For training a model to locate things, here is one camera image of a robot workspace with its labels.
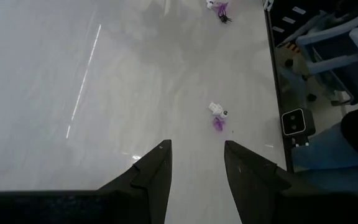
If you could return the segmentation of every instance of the small figurine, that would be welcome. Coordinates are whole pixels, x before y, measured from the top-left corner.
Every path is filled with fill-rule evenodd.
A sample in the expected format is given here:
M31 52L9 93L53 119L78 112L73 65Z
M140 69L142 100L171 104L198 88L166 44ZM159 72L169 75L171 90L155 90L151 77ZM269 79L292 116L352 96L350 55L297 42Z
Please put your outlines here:
M208 108L212 111L212 115L214 115L214 116L219 116L222 119L227 117L227 111L223 110L223 108L220 104L211 102L211 104L209 104Z
M231 19L226 15L226 8L229 3L215 2L215 0L206 0L206 7L212 9L223 23L231 22Z
M208 107L212 111L212 115L215 116L213 125L217 131L223 131L224 119L227 118L227 111L223 110L220 104L211 102Z

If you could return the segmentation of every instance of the jeans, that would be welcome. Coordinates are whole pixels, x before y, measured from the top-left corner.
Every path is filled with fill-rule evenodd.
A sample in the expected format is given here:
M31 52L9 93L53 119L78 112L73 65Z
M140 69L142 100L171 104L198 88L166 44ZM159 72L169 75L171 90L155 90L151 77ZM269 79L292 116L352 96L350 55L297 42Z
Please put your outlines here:
M309 169L296 173L309 183L333 192L358 191L358 152L343 137L341 124L311 138L309 146L293 148L292 158Z

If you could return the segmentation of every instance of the chair leg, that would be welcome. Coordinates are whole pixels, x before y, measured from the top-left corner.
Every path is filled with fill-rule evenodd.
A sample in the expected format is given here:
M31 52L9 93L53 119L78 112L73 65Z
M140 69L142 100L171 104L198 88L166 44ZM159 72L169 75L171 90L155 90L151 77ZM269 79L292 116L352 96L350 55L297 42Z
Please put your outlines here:
M351 101L345 100L345 101L339 101L339 100L331 100L332 106L342 106L342 105L348 105Z

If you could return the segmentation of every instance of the blue chair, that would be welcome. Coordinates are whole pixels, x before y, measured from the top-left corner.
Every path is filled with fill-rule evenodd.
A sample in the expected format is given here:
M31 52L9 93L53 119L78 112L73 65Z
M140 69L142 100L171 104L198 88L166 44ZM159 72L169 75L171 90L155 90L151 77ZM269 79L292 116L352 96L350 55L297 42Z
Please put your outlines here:
M300 36L296 40L314 75L328 92L345 91L350 99L333 106L358 103L358 17L339 26Z

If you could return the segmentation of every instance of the white stripe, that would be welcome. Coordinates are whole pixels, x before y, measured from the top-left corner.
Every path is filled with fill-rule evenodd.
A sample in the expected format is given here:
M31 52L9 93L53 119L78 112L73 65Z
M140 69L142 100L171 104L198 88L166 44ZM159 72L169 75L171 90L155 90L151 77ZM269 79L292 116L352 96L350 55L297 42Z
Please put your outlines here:
M68 134L70 133L70 128L71 128L71 126L69 125L68 126L68 129L67 129L67 134L66 134L66 138L68 139Z
M91 56L89 57L88 65L86 66L86 70L85 70L85 75L84 75L84 78L82 79L82 84L81 84L80 92L78 93L77 102L75 103L73 115L71 116L71 120L72 120L72 121L74 120L74 116L75 116L75 113L76 113L76 111L77 111L78 103L80 102L82 89L84 88L86 76L87 76L87 74L88 74L88 69L89 69L90 64L91 64L91 61L92 61L94 48L96 47L96 43L98 42L98 38L99 38L99 33L100 33L100 28L101 28L101 27L102 27L102 24L99 25L98 33L96 34L96 38L95 38L94 43L93 43L93 48L92 48L92 51L91 51Z

